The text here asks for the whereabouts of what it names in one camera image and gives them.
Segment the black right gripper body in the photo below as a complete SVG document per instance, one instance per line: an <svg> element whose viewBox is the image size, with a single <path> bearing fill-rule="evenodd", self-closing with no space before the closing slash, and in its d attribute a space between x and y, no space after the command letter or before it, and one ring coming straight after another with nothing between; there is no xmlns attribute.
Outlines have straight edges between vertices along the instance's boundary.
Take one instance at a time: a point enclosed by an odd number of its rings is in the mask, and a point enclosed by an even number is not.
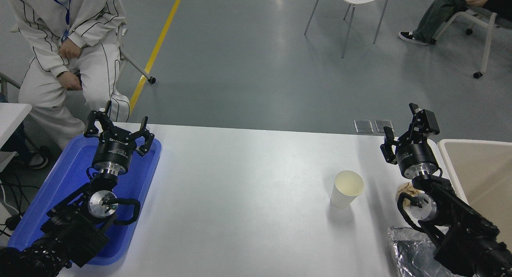
<svg viewBox="0 0 512 277"><path fill-rule="evenodd" d="M395 155L401 173L435 173L439 170L433 151L426 142L397 147Z"/></svg>

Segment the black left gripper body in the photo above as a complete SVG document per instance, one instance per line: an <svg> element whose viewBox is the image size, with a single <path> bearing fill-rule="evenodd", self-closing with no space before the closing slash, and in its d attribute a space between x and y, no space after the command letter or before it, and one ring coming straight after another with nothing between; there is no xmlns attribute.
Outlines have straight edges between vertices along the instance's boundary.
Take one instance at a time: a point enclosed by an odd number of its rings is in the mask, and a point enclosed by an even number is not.
<svg viewBox="0 0 512 277"><path fill-rule="evenodd" d="M100 134L98 139L99 144L92 161L94 168L101 168L102 164L108 162L129 168L135 150L134 141L119 141L106 134Z"/></svg>

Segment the person's right hand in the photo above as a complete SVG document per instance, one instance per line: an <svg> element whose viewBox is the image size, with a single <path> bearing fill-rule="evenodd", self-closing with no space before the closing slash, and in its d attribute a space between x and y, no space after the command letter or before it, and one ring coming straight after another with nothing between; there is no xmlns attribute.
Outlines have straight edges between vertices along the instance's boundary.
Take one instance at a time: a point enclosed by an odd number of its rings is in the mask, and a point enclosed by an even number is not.
<svg viewBox="0 0 512 277"><path fill-rule="evenodd" d="M80 91L83 90L82 84L79 80L79 78L70 71L64 71L57 75L57 80L59 81L60 85L66 89L71 91Z"/></svg>

